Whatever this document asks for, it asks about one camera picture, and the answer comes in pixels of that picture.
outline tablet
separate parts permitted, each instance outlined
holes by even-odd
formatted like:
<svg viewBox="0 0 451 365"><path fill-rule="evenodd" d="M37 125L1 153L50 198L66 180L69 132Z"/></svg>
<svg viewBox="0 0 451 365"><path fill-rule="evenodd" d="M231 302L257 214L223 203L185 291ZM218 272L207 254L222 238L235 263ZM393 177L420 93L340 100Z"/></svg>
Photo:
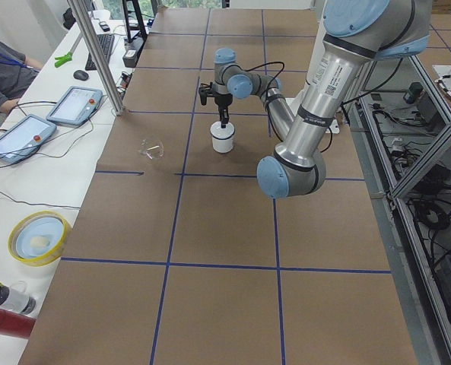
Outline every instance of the tablet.
<svg viewBox="0 0 451 365"><path fill-rule="evenodd" d="M0 160L17 163L36 153L55 132L56 125L33 114L0 136Z"/></svg>
<svg viewBox="0 0 451 365"><path fill-rule="evenodd" d="M99 106L101 90L72 86L46 117L50 122L78 127L85 123Z"/></svg>

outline dark shirt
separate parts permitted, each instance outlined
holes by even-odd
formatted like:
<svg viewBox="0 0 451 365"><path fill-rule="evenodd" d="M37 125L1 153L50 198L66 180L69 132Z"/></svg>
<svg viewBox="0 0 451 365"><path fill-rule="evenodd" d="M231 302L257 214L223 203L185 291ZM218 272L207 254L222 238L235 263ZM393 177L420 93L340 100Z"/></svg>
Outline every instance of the dark shirt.
<svg viewBox="0 0 451 365"><path fill-rule="evenodd" d="M4 63L20 62L24 64L26 56L0 42L0 106L10 99L22 97L31 82L37 76L37 71L20 65L5 65Z"/></svg>

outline clear plastic cup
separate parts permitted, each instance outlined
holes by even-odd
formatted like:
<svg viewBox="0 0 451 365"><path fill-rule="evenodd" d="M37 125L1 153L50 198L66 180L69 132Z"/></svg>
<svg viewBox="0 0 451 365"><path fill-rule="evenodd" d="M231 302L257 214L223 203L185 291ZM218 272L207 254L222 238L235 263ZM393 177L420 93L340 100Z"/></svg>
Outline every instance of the clear plastic cup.
<svg viewBox="0 0 451 365"><path fill-rule="evenodd" d="M152 160L159 160L164 156L163 142L155 135L151 135L142 140L139 153L148 156Z"/></svg>

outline yellow bowl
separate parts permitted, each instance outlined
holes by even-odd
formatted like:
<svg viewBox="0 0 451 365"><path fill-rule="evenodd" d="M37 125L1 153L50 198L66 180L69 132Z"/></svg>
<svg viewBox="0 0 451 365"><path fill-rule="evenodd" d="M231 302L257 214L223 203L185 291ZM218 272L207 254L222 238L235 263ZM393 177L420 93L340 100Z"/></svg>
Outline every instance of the yellow bowl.
<svg viewBox="0 0 451 365"><path fill-rule="evenodd" d="M40 256L33 257L31 259L26 259L24 257L21 257L16 250L16 242L17 238L21 234L21 232L24 230L24 228L27 227L27 225L31 224L34 221L37 221L38 219L45 218L45 217L51 217L56 218L63 224L63 233L61 235L61 238L57 242L57 244L51 248L50 251L45 252L44 254ZM9 236L8 241L8 249L11 253L12 257L14 257L16 260L23 262L26 265L29 266L43 266L47 265L50 262L55 261L57 258L59 258L63 252L63 249L65 247L66 239L68 238L68 235L71 231L71 225L64 219L63 216L61 216L58 213L55 213L53 211L40 211L37 213L34 213L30 215L29 217L24 218L21 222L15 226L15 228L12 230L11 235Z"/></svg>

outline white table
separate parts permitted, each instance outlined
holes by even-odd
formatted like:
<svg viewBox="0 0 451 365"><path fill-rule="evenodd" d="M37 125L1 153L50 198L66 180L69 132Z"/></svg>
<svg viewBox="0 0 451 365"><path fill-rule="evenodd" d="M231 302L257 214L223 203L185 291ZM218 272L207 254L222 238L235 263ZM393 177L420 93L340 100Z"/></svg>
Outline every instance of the white table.
<svg viewBox="0 0 451 365"><path fill-rule="evenodd" d="M113 33L125 33L124 27L118 27L122 24L121 21L107 21L107 23ZM97 33L102 33L97 21L94 21L94 26ZM89 71L90 77L87 81L78 81L72 76L75 70L84 69L87 61L88 51L83 39L78 44L72 61L59 68L54 66L54 57L65 55L79 33L78 25L74 25L70 29L22 97L20 103L37 100L58 101L73 85L100 89L105 94L97 71ZM124 38L124 36L116 35L114 51L109 62L115 82L119 80L122 71L132 72L132 69L126 68L122 61L125 52ZM44 118L51 108L52 106L27 106L24 107L24 111ZM5 120L2 128L10 128L23 117L24 114L20 110L14 110ZM91 119L93 127L89 122L78 129L58 126L54 136L70 132L45 144L41 147L40 152L52 156L64 154L78 136L92 128L93 131L79 140L63 158L34 155L17 165L1 168L0 190L21 201L80 207L114 119L112 105L106 100ZM6 285L11 285L17 281L27 283L27 292L37 300L37 307L30 314L33 317L36 317L40 311L59 260L39 268L26 266L10 256L8 237L19 221L32 213L44 210L60 213L71 225L74 224L78 216L78 209L17 204L0 195L0 281ZM26 343L27 340L24 339L0 335L0 365L16 364Z"/></svg>

